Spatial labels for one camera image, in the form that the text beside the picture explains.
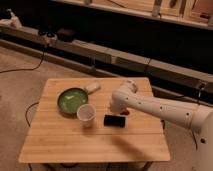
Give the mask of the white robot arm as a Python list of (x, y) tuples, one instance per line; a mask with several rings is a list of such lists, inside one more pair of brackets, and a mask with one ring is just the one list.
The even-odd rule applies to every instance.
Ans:
[(195, 171), (213, 171), (213, 107), (197, 103), (142, 96), (133, 80), (124, 80), (111, 95), (111, 110), (121, 113), (127, 108), (192, 130), (199, 135)]

